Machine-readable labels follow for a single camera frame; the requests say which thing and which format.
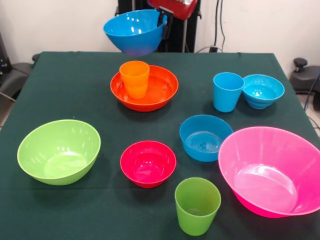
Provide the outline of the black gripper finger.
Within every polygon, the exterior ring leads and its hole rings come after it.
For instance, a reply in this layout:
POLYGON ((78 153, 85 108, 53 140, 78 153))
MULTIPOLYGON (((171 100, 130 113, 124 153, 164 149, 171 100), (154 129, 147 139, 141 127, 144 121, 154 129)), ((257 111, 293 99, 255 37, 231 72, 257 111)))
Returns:
POLYGON ((160 6, 157 11, 159 12, 159 16, 157 19, 157 26, 160 27, 161 25, 167 24, 167 11, 160 6))
POLYGON ((165 23, 165 26, 163 28, 162 32, 162 39, 167 40, 170 35, 171 27, 172 27, 172 21, 173 21, 173 15, 172 14, 164 14, 162 17, 162 22, 165 23))

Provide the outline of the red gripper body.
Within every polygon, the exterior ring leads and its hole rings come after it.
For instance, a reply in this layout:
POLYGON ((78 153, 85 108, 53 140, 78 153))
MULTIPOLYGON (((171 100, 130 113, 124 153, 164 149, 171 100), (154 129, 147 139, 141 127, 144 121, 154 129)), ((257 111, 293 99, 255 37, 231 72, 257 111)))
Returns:
POLYGON ((180 20, 187 20, 193 14, 197 0, 147 0, 147 3, 156 9, 171 12, 180 20))

